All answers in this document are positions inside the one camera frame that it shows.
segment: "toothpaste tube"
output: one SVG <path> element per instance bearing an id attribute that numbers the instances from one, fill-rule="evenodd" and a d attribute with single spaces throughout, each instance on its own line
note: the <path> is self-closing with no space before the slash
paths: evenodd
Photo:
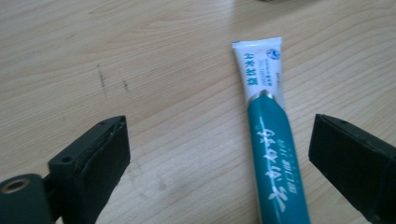
<path id="1" fill-rule="evenodd" d="M 282 38 L 233 42 L 245 87 L 261 223 L 310 223 L 281 90 Z"/>

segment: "teal tube body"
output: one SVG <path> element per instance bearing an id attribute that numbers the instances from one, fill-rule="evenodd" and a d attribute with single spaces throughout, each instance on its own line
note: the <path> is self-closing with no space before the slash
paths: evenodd
<path id="1" fill-rule="evenodd" d="M 262 94 L 250 101 L 247 112 L 261 223 L 310 223 L 285 111 L 270 94 Z"/>

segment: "printed logo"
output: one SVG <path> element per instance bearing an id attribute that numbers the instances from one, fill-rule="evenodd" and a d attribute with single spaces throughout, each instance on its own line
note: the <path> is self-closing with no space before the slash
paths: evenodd
<path id="1" fill-rule="evenodd" d="M 276 49 L 268 49 L 267 56 L 274 60 L 280 59 L 280 52 Z"/>

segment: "wooden table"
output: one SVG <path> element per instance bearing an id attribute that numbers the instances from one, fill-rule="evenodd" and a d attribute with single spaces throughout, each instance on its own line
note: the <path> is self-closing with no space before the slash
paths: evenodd
<path id="1" fill-rule="evenodd" d="M 396 145 L 392 0 L 1 1 L 0 181 L 126 115 L 131 164 L 97 223 L 258 223 L 231 42 L 274 36 L 312 223 L 366 223 L 307 152 L 317 113 Z"/>

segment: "black object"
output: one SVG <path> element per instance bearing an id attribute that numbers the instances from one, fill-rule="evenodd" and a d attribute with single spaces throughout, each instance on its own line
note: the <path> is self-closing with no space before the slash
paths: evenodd
<path id="1" fill-rule="evenodd" d="M 309 159 L 372 223 L 396 223 L 396 147 L 344 120 L 316 115 Z"/>
<path id="2" fill-rule="evenodd" d="M 0 184 L 0 223 L 94 223 L 130 162 L 124 116 L 106 119 L 49 161 L 49 175 Z"/>

